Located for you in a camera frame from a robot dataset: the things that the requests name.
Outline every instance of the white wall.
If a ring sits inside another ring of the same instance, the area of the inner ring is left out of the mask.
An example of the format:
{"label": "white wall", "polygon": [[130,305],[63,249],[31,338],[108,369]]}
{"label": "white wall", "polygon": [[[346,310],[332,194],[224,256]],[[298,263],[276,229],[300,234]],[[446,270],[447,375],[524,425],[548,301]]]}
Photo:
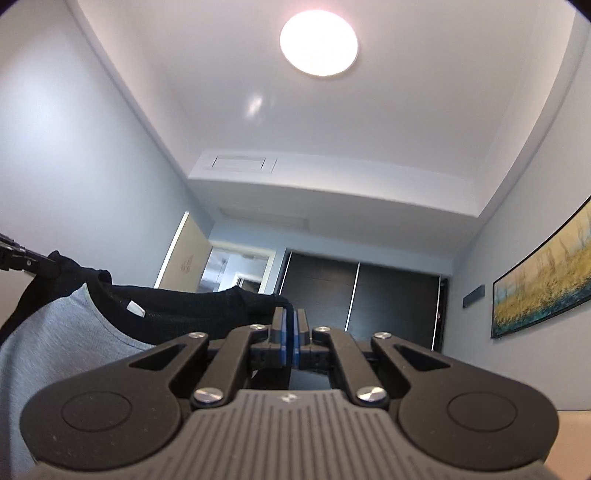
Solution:
{"label": "white wall", "polygon": [[248,247],[266,248],[277,252],[269,275],[265,293],[273,293],[285,251],[293,249],[310,254],[360,262],[387,265],[425,273],[451,275],[449,260],[413,254],[402,250],[360,245],[305,232],[266,228],[245,222],[217,222],[209,236],[210,241],[230,242]]}
{"label": "white wall", "polygon": [[[150,286],[185,210],[212,220],[129,109],[62,1],[0,18],[0,232]],[[0,322],[27,283],[0,273]]]}
{"label": "white wall", "polygon": [[[545,241],[591,194],[591,42],[532,162],[456,263],[443,352],[529,383],[562,410],[591,408],[591,302],[491,340],[492,282]],[[480,284],[486,297],[462,310]]]}

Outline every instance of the framed painting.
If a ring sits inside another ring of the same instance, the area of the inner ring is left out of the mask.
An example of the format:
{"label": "framed painting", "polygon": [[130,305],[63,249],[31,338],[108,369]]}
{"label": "framed painting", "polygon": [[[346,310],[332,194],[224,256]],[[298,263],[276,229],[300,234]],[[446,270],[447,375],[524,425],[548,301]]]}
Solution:
{"label": "framed painting", "polygon": [[493,283],[491,338],[543,322],[591,299],[589,200]]}

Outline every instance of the sliding wardrobe door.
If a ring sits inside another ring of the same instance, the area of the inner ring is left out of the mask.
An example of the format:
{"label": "sliding wardrobe door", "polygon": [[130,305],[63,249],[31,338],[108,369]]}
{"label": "sliding wardrobe door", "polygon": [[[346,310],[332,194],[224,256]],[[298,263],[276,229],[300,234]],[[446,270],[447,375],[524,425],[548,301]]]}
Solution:
{"label": "sliding wardrobe door", "polygon": [[356,340],[390,332],[431,349],[438,297],[439,277],[361,264],[347,331]]}
{"label": "sliding wardrobe door", "polygon": [[281,295],[296,309],[305,309],[311,328],[345,328],[353,296],[357,263],[292,252]]}

